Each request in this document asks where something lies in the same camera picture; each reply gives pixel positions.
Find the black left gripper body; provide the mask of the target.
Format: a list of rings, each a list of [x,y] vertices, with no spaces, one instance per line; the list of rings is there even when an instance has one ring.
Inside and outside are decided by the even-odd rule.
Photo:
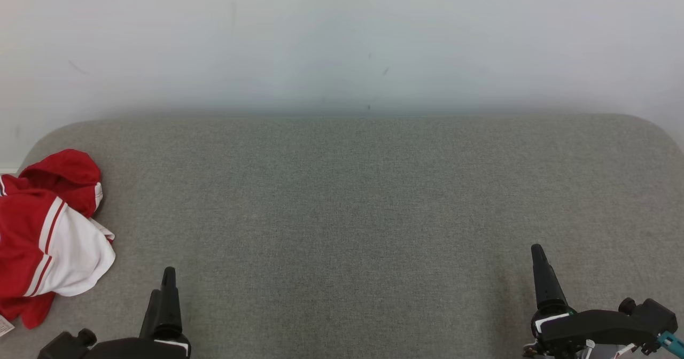
[[[190,359],[191,343],[177,331],[156,331],[145,337],[95,344],[82,359]]]

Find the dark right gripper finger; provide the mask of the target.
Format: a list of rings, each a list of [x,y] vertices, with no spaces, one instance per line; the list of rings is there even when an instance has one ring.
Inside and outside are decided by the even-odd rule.
[[[568,303],[542,245],[531,247],[537,310],[566,310]]]

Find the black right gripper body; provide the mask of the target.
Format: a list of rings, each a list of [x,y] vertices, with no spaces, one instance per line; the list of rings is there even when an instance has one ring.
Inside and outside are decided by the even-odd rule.
[[[534,342],[527,345],[530,359],[591,359],[593,353],[615,348],[610,359],[641,351],[636,345],[650,337],[645,327],[628,315],[612,310],[577,312],[537,310],[533,315]]]

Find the red Bulls 23 jersey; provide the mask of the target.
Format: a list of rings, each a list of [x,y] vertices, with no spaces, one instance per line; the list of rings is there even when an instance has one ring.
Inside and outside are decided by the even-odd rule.
[[[75,198],[29,189],[0,196],[0,320],[41,325],[56,296],[92,289],[115,261],[113,233],[94,218],[100,182]]]

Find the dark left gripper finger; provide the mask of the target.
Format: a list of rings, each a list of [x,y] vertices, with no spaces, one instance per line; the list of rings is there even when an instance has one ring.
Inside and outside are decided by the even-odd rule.
[[[156,317],[159,309],[159,296],[161,290],[153,290],[147,303],[147,309],[140,330],[141,339],[151,339],[156,329]]]
[[[156,339],[178,339],[183,332],[174,267],[164,269],[156,315]]]

